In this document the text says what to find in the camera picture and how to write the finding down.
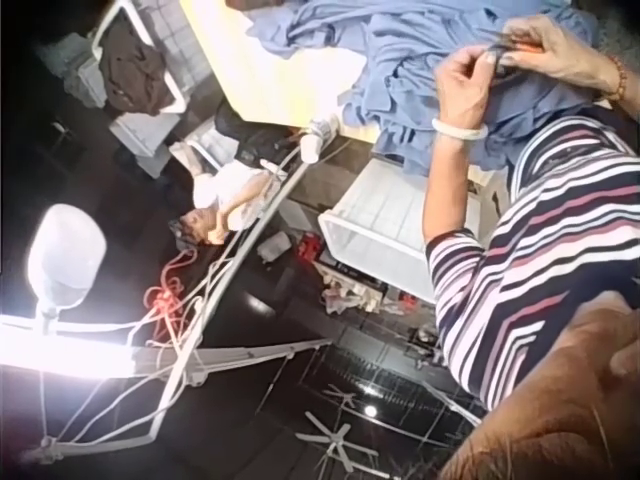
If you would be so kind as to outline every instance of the white bracelet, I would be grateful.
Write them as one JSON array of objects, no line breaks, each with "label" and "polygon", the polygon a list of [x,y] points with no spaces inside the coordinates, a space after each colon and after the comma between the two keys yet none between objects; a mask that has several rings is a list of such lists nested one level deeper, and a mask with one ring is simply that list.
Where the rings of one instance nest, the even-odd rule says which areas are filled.
[{"label": "white bracelet", "polygon": [[467,128],[458,128],[447,123],[441,122],[437,118],[431,120],[431,125],[433,129],[438,132],[446,135],[447,137],[457,138],[458,140],[482,140],[486,138],[489,133],[489,129],[486,124],[482,124],[482,126],[478,130],[470,130]]}]

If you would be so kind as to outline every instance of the bracelet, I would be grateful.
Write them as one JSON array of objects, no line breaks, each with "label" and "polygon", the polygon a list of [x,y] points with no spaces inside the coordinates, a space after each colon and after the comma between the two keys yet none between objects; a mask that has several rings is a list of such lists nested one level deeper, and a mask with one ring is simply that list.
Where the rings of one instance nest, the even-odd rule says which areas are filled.
[{"label": "bracelet", "polygon": [[624,94],[627,90],[627,71],[624,69],[624,65],[618,59],[618,57],[614,57],[612,55],[607,55],[609,59],[616,65],[618,69],[618,77],[620,78],[618,82],[618,88],[613,93],[604,93],[603,97],[610,102],[619,102],[624,97]]},{"label": "bracelet", "polygon": [[438,132],[446,135],[447,137],[457,138],[458,140],[473,141],[482,140],[486,138],[489,133],[489,129],[483,123],[478,130],[470,130],[468,128],[458,128],[447,123],[441,122],[437,118],[431,120],[431,126]]}]

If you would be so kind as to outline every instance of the woman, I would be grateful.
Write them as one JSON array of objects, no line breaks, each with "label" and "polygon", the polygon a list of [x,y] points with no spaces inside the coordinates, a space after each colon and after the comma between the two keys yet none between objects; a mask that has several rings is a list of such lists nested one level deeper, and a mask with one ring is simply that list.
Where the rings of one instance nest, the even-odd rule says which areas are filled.
[{"label": "woman", "polygon": [[[505,33],[544,53],[502,64],[640,112],[639,77],[547,17],[511,20]],[[481,137],[495,62],[468,47],[436,75],[423,234],[437,323],[453,376],[490,410],[440,478],[621,478],[640,458],[640,160],[593,119],[552,122],[522,152],[512,205],[482,248],[463,228],[461,138]]]},{"label": "woman", "polygon": [[212,175],[186,143],[178,142],[170,151],[193,177],[195,208],[169,223],[181,250],[224,244],[229,231],[249,228],[280,188],[276,174],[267,169],[233,160]]}]

